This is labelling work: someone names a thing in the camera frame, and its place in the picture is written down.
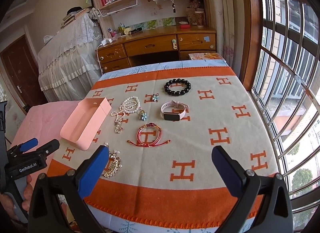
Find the red string bracelet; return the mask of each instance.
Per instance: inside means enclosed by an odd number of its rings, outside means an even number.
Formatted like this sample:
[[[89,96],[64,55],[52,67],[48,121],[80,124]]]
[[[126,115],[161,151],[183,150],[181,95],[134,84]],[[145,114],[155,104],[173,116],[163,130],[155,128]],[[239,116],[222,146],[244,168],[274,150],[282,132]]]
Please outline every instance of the red string bracelet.
[[[147,127],[154,127],[154,128],[157,128],[159,130],[157,139],[154,140],[152,143],[143,143],[140,140],[140,135],[141,135],[142,129],[143,128],[147,128]],[[131,142],[130,140],[127,140],[127,142],[131,143],[131,144],[133,144],[135,146],[142,146],[142,147],[160,146],[160,145],[163,145],[163,144],[171,142],[171,140],[167,140],[167,141],[165,141],[163,143],[157,144],[160,141],[161,135],[162,135],[162,129],[158,125],[156,125],[154,123],[149,123],[149,124],[143,125],[143,126],[141,126],[139,128],[138,133],[137,133],[137,142],[138,142],[138,144],[135,144],[135,143]]]

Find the orange stripe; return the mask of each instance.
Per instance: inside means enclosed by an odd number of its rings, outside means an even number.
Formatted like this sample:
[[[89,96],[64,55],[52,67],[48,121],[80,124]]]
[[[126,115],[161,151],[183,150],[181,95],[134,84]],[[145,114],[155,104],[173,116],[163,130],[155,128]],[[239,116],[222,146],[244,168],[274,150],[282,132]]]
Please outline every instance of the orange stripe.
[[[230,67],[198,67],[184,69],[164,69],[133,75],[122,76],[118,78],[110,78],[96,82],[91,90],[105,88],[110,86],[132,84],[143,81],[159,80],[166,78],[191,78],[205,76],[235,76],[236,74]]]
[[[52,160],[48,176],[64,174],[70,167]],[[256,199],[249,218],[257,214]],[[137,187],[99,179],[85,202],[126,220],[175,229],[220,226],[236,203],[227,188],[164,190]]]

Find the white watch strap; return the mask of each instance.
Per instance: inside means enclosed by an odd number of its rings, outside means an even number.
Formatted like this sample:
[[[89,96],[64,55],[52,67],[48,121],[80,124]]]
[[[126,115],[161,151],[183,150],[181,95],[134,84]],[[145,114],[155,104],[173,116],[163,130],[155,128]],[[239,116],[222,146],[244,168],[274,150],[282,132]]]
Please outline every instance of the white watch strap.
[[[162,117],[163,117],[164,109],[166,109],[169,106],[174,106],[175,108],[183,109],[183,112],[179,114],[180,115],[180,119],[184,117],[184,115],[186,114],[186,110],[189,110],[189,106],[188,105],[172,100],[171,102],[167,102],[167,103],[162,105],[162,107],[161,107]]]

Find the pink cloth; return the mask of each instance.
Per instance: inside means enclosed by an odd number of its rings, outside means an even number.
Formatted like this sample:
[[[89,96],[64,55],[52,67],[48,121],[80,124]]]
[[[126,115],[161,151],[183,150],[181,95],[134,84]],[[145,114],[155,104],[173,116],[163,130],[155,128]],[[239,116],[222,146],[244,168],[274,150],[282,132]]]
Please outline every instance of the pink cloth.
[[[32,107],[18,129],[12,141],[12,146],[35,137],[38,139],[38,146],[30,150],[33,151],[53,139],[60,140],[60,130],[79,102],[60,101]],[[38,175],[47,172],[52,156],[53,154],[47,157],[48,166],[45,169],[31,175],[33,186]]]

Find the human hand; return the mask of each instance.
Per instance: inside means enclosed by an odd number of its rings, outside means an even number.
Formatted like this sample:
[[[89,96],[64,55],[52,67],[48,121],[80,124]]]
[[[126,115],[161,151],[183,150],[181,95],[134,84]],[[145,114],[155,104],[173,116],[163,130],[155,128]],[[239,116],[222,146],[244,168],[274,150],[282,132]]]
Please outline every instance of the human hand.
[[[22,208],[29,212],[31,197],[33,193],[33,188],[30,184],[32,178],[30,175],[27,175],[27,186],[23,191],[23,196],[25,200],[22,202]],[[12,199],[6,194],[0,194],[0,202],[4,208],[4,210],[8,213],[11,219],[19,220],[17,215],[13,211],[13,202]]]

